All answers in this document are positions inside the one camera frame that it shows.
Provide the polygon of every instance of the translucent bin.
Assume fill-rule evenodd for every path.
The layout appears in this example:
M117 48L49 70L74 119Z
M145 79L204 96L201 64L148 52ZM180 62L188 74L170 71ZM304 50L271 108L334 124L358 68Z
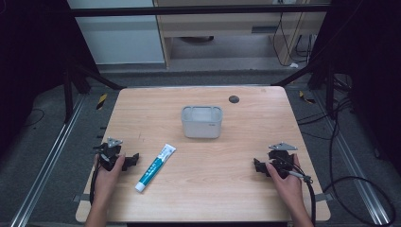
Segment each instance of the translucent bin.
M189 138L218 138L222 118L218 106L185 106L181 113L183 134Z

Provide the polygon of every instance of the tube cap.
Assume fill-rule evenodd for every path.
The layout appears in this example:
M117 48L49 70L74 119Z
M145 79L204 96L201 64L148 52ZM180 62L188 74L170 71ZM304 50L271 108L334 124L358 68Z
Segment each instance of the tube cap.
M143 184L143 183L137 183L136 184L136 186L135 186L135 189L138 191L138 192L142 192L144 189L145 189L145 185Z

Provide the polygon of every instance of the toothpaste tube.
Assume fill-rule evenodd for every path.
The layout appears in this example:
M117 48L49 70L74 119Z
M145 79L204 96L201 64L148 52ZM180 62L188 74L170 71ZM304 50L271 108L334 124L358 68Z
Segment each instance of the toothpaste tube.
M173 154L176 149L169 144L166 144L165 147L160 151L159 155L150 165L148 170L136 184L135 189L138 192L142 192L145 187L149 184L149 182L156 176L156 173L162 168L163 164L167 161L167 159Z

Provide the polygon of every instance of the person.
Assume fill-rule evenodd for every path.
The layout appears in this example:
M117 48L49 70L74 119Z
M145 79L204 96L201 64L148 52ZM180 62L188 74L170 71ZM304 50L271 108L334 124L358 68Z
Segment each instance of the person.
M101 167L98 171L95 184L96 194L88 218L85 222L86 227L106 226L107 209L109 207L115 185L117 184L121 167L124 164L124 159L125 155L120 155L115 163L114 168L110 172L103 167ZM294 155L294 163L300 166L296 154ZM282 179L277 173L277 170L271 164L266 163L266 166L272 180L274 181L274 185L279 196L288 208L294 226L313 226L305 208L301 180L292 175Z

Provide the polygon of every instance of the wall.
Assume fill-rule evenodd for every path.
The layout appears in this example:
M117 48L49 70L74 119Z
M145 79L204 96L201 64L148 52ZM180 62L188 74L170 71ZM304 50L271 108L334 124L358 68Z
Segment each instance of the wall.
M153 7L151 0L68 0L68 4L71 9ZM98 66L165 63L155 16L81 17L77 21Z

